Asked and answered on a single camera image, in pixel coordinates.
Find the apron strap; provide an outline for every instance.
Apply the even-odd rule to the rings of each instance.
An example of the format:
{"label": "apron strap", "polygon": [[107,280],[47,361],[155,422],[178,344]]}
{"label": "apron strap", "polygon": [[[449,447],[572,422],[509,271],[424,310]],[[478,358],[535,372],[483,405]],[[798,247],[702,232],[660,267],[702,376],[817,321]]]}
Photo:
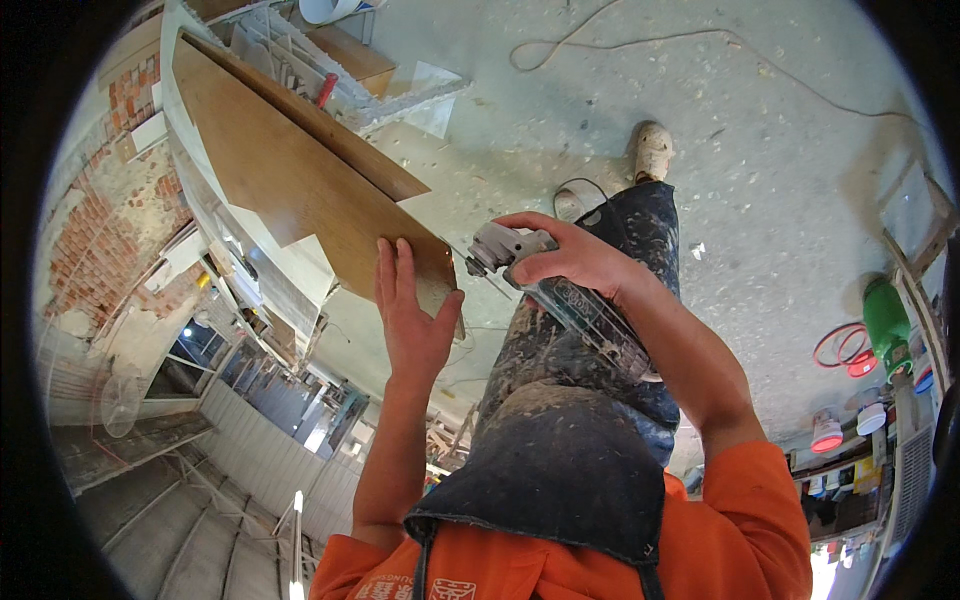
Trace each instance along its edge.
{"label": "apron strap", "polygon": [[420,547],[420,557],[417,558],[417,567],[414,569],[413,600],[426,600],[426,567],[430,562],[433,540],[437,537],[437,521],[427,519],[423,529],[423,544]]}
{"label": "apron strap", "polygon": [[636,571],[640,575],[643,600],[664,600],[663,587],[660,586],[660,576],[657,574],[657,564],[644,564],[637,567]]}

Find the black apron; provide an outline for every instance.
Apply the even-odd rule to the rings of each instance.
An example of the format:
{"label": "black apron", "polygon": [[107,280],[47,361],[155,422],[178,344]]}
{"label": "black apron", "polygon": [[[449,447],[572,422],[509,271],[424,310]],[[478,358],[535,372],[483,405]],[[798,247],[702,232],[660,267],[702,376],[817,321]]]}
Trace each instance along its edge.
{"label": "black apron", "polygon": [[[524,390],[531,386],[539,387]],[[425,598],[439,522],[455,521],[602,552],[636,568],[646,600],[661,600],[663,468],[609,398],[524,388],[497,410],[465,465],[404,518],[421,546],[413,597]]]}

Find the orange sleeve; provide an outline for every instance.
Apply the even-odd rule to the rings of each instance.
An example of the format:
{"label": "orange sleeve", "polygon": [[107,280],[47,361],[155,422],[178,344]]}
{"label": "orange sleeve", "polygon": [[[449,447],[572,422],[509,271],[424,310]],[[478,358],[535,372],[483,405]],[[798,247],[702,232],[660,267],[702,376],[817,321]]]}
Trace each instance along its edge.
{"label": "orange sleeve", "polygon": [[350,536],[330,536],[310,584],[309,600],[342,600],[390,553]]}
{"label": "orange sleeve", "polygon": [[704,502],[746,539],[771,597],[810,597],[810,531],[782,450],[746,442],[721,452],[704,473]]}

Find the red lid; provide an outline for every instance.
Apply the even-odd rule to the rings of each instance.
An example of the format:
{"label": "red lid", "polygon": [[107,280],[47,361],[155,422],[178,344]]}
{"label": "red lid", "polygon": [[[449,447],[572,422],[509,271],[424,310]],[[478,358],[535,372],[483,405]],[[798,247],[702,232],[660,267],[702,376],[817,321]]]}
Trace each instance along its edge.
{"label": "red lid", "polygon": [[810,450],[821,453],[821,452],[830,452],[835,447],[843,443],[843,434],[837,434],[832,436],[826,436],[825,438],[820,438],[816,440],[813,444],[810,445]]}
{"label": "red lid", "polygon": [[854,379],[866,375],[876,367],[876,357],[872,349],[857,354],[847,365],[847,375]]}

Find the pant leg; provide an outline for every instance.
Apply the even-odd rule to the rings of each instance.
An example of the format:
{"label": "pant leg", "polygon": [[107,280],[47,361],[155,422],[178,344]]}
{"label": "pant leg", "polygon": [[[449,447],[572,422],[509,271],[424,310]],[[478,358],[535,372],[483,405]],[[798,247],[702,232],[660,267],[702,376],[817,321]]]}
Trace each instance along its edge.
{"label": "pant leg", "polygon": [[[680,296],[673,186],[661,181],[635,185],[584,215],[577,225],[645,263],[675,296]],[[482,435],[486,421],[507,396],[533,381],[588,388],[617,401],[618,410],[634,422],[655,457],[666,465],[673,450],[673,434],[680,424],[680,410],[666,387],[662,383],[630,381],[584,344],[579,333],[567,331],[548,313],[521,302],[480,402],[477,434]]]}

